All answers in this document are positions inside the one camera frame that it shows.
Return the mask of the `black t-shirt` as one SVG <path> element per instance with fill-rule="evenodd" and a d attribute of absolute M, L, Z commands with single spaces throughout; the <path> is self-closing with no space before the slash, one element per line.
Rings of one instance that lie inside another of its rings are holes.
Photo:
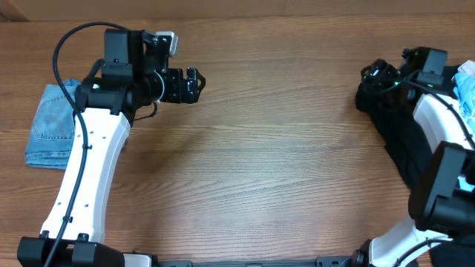
<path fill-rule="evenodd" d="M 382 101 L 370 93 L 368 84 L 358 86 L 356 108 L 369 115 L 404 183 L 413 190 L 432 158 L 420 125 L 402 109 L 385 108 Z"/>

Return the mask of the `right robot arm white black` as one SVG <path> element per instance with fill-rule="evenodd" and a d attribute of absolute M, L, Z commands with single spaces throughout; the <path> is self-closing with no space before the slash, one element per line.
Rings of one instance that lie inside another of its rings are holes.
<path fill-rule="evenodd" d="M 361 70 L 356 108 L 369 115 L 410 189 L 407 216 L 365 241 L 343 266 L 474 264 L 474 63 L 445 50 L 406 48 L 394 67 Z"/>

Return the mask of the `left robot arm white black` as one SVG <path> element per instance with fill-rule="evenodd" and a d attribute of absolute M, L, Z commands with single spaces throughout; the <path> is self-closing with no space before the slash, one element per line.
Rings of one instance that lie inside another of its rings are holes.
<path fill-rule="evenodd" d="M 157 266 L 153 254 L 107 247 L 105 214 L 117 160 L 137 111 L 161 102 L 193 104 L 206 80 L 194 68 L 171 68 L 178 38 L 171 31 L 129 30 L 105 23 L 105 52 L 74 93 L 71 155 L 55 205 L 38 237 L 23 237 L 21 265 Z"/>

